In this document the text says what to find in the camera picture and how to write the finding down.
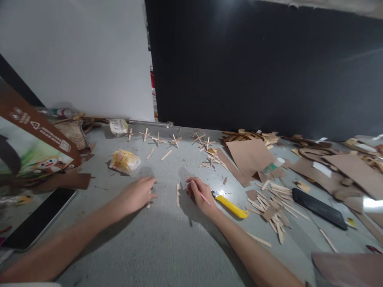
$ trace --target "cartoon character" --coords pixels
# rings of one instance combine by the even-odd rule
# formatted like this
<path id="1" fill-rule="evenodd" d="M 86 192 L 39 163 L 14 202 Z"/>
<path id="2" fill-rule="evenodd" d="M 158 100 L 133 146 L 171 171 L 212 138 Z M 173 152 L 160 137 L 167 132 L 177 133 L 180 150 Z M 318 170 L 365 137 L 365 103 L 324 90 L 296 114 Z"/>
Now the cartoon character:
<path id="1" fill-rule="evenodd" d="M 31 169 L 34 173 L 51 174 L 63 170 L 65 166 L 66 163 L 62 162 L 62 158 L 56 155 L 39 159 L 37 163 L 31 166 Z"/>

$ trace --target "pink pencil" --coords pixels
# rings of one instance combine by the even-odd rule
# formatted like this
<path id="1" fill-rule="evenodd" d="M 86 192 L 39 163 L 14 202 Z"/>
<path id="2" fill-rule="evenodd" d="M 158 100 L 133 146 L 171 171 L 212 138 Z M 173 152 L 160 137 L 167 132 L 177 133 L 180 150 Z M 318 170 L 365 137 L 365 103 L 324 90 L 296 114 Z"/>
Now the pink pencil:
<path id="1" fill-rule="evenodd" d="M 201 195 L 202 199 L 211 207 L 211 204 L 209 203 L 209 201 L 207 200 L 207 198 L 202 194 L 202 192 L 200 191 L 199 194 Z"/>

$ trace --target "printed cardboard box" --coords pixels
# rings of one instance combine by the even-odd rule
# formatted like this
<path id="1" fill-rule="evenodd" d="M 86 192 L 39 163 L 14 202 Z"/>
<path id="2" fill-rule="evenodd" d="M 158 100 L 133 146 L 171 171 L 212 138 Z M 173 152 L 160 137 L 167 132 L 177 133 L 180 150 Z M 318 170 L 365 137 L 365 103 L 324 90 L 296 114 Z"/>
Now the printed cardboard box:
<path id="1" fill-rule="evenodd" d="M 0 79 L 0 183 L 26 185 L 77 167 L 76 145 Z"/>

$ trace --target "left hand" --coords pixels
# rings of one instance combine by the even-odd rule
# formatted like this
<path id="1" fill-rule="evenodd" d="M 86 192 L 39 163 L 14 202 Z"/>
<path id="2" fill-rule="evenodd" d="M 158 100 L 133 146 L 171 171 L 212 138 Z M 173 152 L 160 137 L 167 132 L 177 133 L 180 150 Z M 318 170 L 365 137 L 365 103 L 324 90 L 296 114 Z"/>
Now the left hand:
<path id="1" fill-rule="evenodd" d="M 150 193 L 157 180 L 154 177 L 144 177 L 128 185 L 125 190 L 113 199 L 108 206 L 115 214 L 116 220 L 139 210 L 150 200 L 158 198 L 157 194 Z"/>

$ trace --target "yellow snack package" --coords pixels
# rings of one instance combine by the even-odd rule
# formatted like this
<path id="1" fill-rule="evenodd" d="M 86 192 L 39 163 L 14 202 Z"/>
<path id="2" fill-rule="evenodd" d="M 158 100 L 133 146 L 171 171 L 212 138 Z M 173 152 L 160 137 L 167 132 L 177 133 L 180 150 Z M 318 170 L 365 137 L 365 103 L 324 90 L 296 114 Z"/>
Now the yellow snack package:
<path id="1" fill-rule="evenodd" d="M 109 168 L 127 175 L 133 175 L 134 170 L 136 170 L 141 163 L 141 159 L 138 156 L 123 149 L 116 150 L 112 155 L 113 158 Z"/>

